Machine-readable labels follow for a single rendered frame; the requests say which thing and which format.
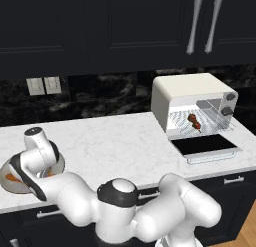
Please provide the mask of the orange-brown baguette bread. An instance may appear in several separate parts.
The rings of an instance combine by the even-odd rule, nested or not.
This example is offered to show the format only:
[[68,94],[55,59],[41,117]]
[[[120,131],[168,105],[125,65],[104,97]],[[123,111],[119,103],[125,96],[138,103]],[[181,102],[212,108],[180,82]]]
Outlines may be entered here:
[[17,179],[16,177],[14,177],[11,173],[8,173],[5,175],[5,178],[9,181],[12,182],[18,182],[18,183],[22,183],[22,181],[20,181],[19,179]]

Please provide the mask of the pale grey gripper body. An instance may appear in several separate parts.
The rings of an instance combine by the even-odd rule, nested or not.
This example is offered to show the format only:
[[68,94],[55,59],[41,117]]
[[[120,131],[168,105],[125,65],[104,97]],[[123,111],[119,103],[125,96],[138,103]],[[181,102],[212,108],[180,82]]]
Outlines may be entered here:
[[51,177],[54,175],[54,172],[51,170],[51,169],[46,169],[46,170],[43,170],[41,172],[38,172],[36,174],[36,176],[38,178],[45,178],[45,177]]

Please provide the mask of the black base cupboard door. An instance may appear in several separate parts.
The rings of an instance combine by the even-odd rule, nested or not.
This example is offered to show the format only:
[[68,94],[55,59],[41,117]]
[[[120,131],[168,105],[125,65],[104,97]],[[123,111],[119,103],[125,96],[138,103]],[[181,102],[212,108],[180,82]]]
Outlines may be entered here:
[[197,227],[195,235],[204,247],[235,240],[256,200],[254,187],[211,193],[221,205],[222,216],[212,228]]
[[16,239],[19,247],[97,247],[91,229],[56,223],[38,224],[2,231],[8,247]]

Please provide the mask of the black drawer front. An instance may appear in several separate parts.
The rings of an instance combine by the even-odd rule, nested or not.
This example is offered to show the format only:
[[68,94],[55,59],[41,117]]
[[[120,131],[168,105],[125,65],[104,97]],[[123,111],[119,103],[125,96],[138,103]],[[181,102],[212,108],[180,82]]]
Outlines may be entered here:
[[139,196],[138,196],[136,205],[142,206],[147,202],[155,199],[160,194],[160,191],[157,187],[154,187],[154,188],[140,189],[138,193],[139,193]]
[[207,193],[223,191],[248,191],[256,186],[256,170],[192,181]]
[[0,213],[0,229],[7,230],[10,228],[19,228],[31,225],[39,225],[43,223],[64,222],[68,220],[62,214],[54,214],[46,217],[38,218],[37,214],[50,213],[57,211],[56,205],[36,207],[20,210],[18,207],[14,211]]

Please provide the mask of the white wall switch plate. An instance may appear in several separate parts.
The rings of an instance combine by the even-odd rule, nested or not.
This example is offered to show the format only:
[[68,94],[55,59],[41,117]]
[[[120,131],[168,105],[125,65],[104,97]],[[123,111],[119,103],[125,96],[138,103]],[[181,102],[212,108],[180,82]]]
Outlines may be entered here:
[[44,95],[44,86],[41,78],[28,78],[26,80],[29,94],[31,96]]
[[48,94],[60,94],[61,93],[60,78],[58,76],[45,77],[44,82],[45,82],[46,92]]

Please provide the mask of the brown kebab skewer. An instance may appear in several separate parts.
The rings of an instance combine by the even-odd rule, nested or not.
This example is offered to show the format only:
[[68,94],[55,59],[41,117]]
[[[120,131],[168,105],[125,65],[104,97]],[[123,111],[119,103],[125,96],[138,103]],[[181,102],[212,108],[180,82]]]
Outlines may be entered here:
[[193,113],[190,113],[187,119],[192,123],[192,127],[201,133],[201,124],[197,121],[196,115]]

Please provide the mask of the toaster oven glass door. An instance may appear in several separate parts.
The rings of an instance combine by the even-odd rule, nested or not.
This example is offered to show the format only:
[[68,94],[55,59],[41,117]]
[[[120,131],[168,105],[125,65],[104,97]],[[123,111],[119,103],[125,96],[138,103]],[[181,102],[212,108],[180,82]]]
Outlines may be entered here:
[[171,140],[172,145],[187,158],[241,152],[242,149],[220,134]]

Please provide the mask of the black wall cupboard door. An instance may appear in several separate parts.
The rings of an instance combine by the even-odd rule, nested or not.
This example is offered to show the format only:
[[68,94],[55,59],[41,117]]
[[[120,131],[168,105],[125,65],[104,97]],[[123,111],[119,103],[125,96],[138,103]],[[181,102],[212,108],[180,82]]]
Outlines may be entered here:
[[204,0],[204,15],[196,65],[225,66],[256,63],[256,0],[223,0],[215,28],[212,52],[205,45],[212,22],[214,0]]
[[0,0],[0,80],[88,72],[84,0]]
[[92,74],[194,65],[194,0],[84,3]]

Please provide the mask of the silver round plate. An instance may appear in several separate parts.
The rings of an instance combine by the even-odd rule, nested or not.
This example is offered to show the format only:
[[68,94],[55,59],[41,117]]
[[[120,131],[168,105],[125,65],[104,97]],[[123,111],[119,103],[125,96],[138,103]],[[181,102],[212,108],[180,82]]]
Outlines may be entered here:
[[[22,183],[12,182],[5,178],[6,174],[11,173],[8,163],[9,163],[9,160],[7,160],[3,164],[2,168],[0,169],[0,186],[10,193],[15,193],[15,194],[30,193],[30,189],[23,182]],[[59,161],[55,165],[47,169],[51,169],[54,172],[54,175],[63,173],[65,170],[64,157],[60,156]]]

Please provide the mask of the white toaster oven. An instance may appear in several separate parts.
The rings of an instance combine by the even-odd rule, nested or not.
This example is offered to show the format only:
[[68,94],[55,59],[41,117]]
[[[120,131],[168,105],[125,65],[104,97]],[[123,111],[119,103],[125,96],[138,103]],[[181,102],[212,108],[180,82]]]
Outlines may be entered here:
[[[226,99],[235,94],[231,101]],[[213,109],[231,122],[232,115],[224,116],[221,110],[235,110],[238,93],[210,73],[159,76],[153,80],[151,111],[170,140],[191,137],[181,136],[174,129],[169,116],[175,111]]]

